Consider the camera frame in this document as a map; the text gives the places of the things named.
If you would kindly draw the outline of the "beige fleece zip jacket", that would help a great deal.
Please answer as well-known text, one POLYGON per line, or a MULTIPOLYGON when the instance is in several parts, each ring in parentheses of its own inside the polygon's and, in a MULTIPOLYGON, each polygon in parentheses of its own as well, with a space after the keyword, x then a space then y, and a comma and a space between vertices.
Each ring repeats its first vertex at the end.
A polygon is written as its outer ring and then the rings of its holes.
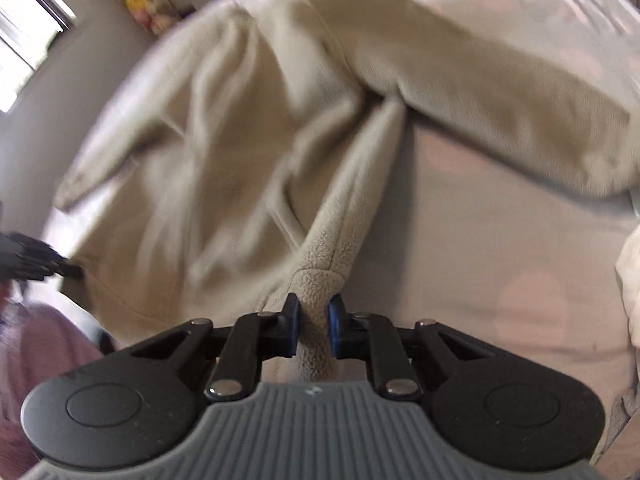
POLYGON ((335 370, 347 281, 410 110, 589 197, 639 181, 639 102, 416 0, 216 6, 161 39, 102 110, 55 195, 112 198, 66 286, 121 344, 190 318, 303 308, 299 373, 335 370))

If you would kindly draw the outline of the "pink knitted sleeve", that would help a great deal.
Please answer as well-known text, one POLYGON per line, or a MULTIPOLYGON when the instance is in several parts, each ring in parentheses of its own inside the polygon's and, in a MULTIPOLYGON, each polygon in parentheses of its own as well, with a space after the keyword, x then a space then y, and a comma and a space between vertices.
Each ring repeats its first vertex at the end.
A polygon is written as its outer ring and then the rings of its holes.
POLYGON ((1 284, 1 477, 17 479, 38 462, 21 426, 26 396, 40 382, 99 359, 102 353, 55 308, 19 304, 1 284))

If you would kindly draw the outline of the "white garment on pile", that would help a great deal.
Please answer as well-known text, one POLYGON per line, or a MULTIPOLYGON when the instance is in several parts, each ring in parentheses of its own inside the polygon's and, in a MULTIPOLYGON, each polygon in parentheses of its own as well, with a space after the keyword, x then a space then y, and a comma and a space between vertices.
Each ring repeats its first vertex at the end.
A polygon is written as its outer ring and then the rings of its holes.
POLYGON ((626 242, 615 263, 620 279, 623 303, 628 316, 629 325, 639 322, 639 278, 640 278, 640 243, 639 229, 635 228, 626 242))

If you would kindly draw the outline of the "window with frame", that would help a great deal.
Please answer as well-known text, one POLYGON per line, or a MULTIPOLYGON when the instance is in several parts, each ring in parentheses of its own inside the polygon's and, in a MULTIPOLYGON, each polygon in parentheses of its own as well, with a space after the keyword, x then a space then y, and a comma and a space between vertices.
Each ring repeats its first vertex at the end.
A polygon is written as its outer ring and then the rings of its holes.
POLYGON ((76 15, 63 0, 1 0, 1 111, 9 113, 76 15))

